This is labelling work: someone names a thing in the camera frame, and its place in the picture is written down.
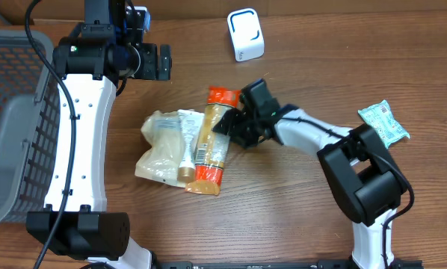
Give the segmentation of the white barcode scanner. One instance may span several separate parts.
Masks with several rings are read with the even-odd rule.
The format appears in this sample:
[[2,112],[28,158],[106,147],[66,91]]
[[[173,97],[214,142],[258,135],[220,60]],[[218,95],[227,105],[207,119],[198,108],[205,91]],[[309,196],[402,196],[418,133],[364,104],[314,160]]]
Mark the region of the white barcode scanner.
[[235,10],[227,16],[226,20],[237,62],[264,55],[265,41],[262,28],[258,13],[253,8]]

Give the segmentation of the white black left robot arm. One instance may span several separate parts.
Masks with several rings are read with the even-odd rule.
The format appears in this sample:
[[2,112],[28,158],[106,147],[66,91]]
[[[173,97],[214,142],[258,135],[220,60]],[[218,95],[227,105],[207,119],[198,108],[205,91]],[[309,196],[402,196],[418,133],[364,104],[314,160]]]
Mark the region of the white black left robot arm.
[[125,212],[107,210],[104,163],[108,121],[130,79],[167,81],[168,45],[145,43],[151,16],[131,1],[86,1],[84,21],[43,63],[57,82],[60,121],[51,183],[27,232],[87,268],[157,268],[155,255],[130,235]]

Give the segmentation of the teal wet wipes pack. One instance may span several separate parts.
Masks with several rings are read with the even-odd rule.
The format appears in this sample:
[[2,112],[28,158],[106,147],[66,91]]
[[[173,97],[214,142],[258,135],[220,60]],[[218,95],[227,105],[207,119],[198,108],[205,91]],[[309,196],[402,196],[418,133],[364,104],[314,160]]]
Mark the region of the teal wet wipes pack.
[[366,124],[376,130],[387,149],[403,138],[410,139],[409,132],[394,118],[386,100],[358,110],[358,114]]

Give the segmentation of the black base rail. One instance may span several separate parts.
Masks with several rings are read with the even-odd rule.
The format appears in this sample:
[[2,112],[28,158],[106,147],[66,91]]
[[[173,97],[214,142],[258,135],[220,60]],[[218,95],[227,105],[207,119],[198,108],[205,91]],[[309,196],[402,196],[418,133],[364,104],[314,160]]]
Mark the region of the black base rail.
[[320,260],[318,262],[276,263],[192,263],[159,262],[162,269],[349,269],[357,266],[349,259]]

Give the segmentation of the orange spaghetti package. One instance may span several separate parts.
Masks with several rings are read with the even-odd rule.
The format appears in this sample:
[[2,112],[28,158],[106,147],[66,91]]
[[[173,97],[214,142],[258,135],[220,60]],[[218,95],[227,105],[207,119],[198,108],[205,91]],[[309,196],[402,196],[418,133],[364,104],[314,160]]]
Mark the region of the orange spaghetti package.
[[186,184],[187,192],[215,196],[221,192],[230,138],[212,129],[227,111],[238,107],[239,94],[239,90],[229,90],[225,87],[209,88],[203,124],[195,149],[195,180]]

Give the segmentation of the beige clear plastic pouch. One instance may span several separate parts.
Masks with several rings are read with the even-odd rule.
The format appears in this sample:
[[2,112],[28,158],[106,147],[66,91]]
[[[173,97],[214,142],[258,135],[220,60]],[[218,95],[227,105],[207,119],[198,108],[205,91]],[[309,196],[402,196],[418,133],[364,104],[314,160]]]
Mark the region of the beige clear plastic pouch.
[[185,151],[178,112],[155,111],[146,118],[141,134],[151,148],[135,165],[135,175],[173,187],[185,187],[185,183],[177,179]]

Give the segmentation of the white cosmetic tube gold cap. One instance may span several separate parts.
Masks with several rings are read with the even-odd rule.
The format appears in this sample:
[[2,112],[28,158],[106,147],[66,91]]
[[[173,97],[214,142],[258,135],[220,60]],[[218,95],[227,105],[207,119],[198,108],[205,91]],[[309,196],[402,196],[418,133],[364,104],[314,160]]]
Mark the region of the white cosmetic tube gold cap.
[[178,168],[177,180],[189,183],[195,179],[194,151],[203,123],[204,114],[192,110],[178,110],[181,133],[185,142],[182,161]]

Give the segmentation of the grey plastic mesh basket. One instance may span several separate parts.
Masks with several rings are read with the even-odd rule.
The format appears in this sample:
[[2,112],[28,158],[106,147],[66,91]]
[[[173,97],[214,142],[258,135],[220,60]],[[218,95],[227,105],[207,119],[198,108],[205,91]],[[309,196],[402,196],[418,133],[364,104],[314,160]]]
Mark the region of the grey plastic mesh basket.
[[25,32],[0,30],[0,223],[43,208],[59,119],[56,83]]

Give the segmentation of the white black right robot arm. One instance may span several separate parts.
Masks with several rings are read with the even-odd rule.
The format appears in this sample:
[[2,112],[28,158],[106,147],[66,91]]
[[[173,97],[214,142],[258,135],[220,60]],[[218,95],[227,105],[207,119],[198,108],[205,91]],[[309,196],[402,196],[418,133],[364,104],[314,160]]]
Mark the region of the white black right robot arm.
[[264,79],[241,89],[240,108],[227,111],[213,132],[244,149],[274,140],[316,157],[336,204],[352,222],[352,268],[399,268],[391,248],[393,221],[414,204],[412,186],[377,131],[366,123],[351,129],[280,105]]

